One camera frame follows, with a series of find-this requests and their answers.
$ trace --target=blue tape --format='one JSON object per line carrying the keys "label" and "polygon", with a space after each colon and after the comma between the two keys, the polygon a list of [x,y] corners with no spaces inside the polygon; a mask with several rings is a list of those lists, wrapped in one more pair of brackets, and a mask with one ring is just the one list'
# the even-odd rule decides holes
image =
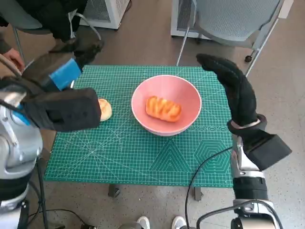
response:
{"label": "blue tape", "polygon": [[30,125],[29,120],[21,113],[13,111],[13,115],[19,118],[25,125]]}
{"label": "blue tape", "polygon": [[73,80],[81,75],[81,70],[74,59],[70,59],[63,66],[50,75],[59,90],[66,88]]}

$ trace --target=table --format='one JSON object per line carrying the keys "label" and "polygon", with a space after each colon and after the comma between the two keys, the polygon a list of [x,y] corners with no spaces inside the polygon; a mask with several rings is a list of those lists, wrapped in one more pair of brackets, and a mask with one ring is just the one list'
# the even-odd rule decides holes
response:
{"label": "table", "polygon": [[[133,117],[131,97],[145,79],[172,74],[198,89],[203,108],[192,126],[172,136],[156,136]],[[98,128],[58,133],[45,180],[108,184],[188,186],[200,163],[232,145],[231,118],[223,87],[201,67],[85,66],[74,88],[92,87],[112,104],[113,115]],[[231,187],[230,152],[207,162],[195,187]]]}

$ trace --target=table leg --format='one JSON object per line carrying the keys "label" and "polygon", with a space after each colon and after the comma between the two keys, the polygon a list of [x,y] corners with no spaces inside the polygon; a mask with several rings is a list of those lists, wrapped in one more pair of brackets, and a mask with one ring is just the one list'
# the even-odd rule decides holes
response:
{"label": "table leg", "polygon": [[112,198],[116,198],[119,196],[120,194],[120,189],[119,186],[117,184],[109,184],[109,188],[108,188],[108,196],[112,197]]}
{"label": "table leg", "polygon": [[203,196],[200,187],[194,187],[194,198],[196,201],[200,201]]}

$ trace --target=pink bowl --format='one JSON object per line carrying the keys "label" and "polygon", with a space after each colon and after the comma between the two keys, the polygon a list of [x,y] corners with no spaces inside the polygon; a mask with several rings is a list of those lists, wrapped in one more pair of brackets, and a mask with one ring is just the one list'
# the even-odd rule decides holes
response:
{"label": "pink bowl", "polygon": [[[181,105],[179,121],[169,123],[150,117],[145,111],[146,100],[158,96]],[[201,111],[201,96],[187,80],[173,75],[158,75],[143,81],[132,95],[132,112],[149,132],[159,136],[173,136],[186,130]]]}

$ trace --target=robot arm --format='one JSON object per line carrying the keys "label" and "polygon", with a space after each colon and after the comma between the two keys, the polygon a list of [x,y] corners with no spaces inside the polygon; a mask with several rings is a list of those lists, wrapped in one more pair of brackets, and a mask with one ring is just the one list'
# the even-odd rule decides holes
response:
{"label": "robot arm", "polygon": [[48,53],[22,77],[0,80],[0,228],[27,228],[29,179],[42,150],[39,129],[72,131],[97,127],[101,110],[93,89],[71,90],[85,64],[102,49],[82,55]]}
{"label": "robot arm", "polygon": [[291,153],[278,135],[265,132],[266,117],[256,113],[252,86],[241,70],[231,61],[199,54],[197,61],[206,71],[217,74],[224,86],[232,120],[227,123],[232,133],[231,171],[235,193],[234,210],[238,215],[232,229],[280,229],[273,203],[268,199],[264,170]]}

